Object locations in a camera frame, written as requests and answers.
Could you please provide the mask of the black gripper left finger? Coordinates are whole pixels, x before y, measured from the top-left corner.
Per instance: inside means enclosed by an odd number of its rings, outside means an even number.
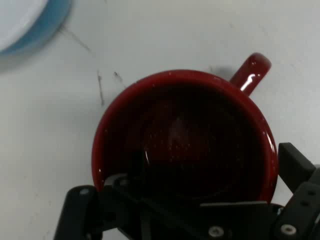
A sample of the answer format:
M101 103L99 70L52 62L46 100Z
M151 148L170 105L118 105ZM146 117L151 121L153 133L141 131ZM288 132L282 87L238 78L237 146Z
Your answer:
M102 191L70 189L54 238L100 240L117 229L130 240L273 240L275 213L264 202L204 207L141 181L115 175Z

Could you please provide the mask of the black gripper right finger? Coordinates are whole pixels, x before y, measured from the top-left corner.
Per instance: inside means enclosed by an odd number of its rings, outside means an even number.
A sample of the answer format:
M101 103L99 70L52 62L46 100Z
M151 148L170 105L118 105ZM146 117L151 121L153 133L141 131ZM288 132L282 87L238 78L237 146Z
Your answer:
M278 145L279 176L293 193L274 224L276 240L320 238L320 168L293 144Z

